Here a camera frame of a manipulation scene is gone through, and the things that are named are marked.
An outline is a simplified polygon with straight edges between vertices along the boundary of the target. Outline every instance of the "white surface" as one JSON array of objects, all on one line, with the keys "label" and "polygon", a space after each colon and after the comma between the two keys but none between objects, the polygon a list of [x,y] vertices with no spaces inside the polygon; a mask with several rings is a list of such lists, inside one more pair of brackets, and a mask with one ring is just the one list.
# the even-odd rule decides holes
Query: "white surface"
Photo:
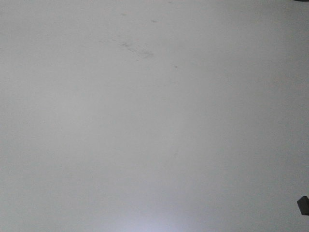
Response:
[{"label": "white surface", "polygon": [[309,3],[0,0],[2,232],[299,232]]}]

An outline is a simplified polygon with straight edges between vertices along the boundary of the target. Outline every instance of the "black object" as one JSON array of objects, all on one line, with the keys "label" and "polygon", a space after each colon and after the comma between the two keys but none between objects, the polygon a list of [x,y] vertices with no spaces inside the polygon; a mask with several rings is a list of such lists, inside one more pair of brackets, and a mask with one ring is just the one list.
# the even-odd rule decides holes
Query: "black object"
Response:
[{"label": "black object", "polygon": [[309,199],[307,196],[303,196],[299,199],[297,204],[302,215],[309,215]]}]

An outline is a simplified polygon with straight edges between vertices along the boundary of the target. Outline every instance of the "stain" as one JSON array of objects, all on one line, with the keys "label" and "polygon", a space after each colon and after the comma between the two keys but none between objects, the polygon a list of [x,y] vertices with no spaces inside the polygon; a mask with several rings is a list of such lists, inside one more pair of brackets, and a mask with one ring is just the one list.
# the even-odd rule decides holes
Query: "stain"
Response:
[{"label": "stain", "polygon": [[150,58],[150,57],[154,56],[154,54],[151,51],[148,51],[148,50],[138,51],[137,53],[138,53],[138,56],[143,58],[143,59]]},{"label": "stain", "polygon": [[152,57],[154,55],[152,51],[140,48],[140,45],[134,45],[131,42],[123,42],[120,45],[124,47],[126,50],[137,54],[137,56],[143,59]]}]

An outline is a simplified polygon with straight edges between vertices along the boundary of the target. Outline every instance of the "dark object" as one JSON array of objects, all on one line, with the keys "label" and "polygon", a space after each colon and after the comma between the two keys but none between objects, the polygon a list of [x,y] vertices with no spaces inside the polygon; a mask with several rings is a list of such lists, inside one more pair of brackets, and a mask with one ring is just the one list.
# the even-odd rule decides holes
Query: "dark object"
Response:
[{"label": "dark object", "polygon": [[299,199],[297,204],[302,215],[309,215],[309,199],[307,196],[303,196]]}]

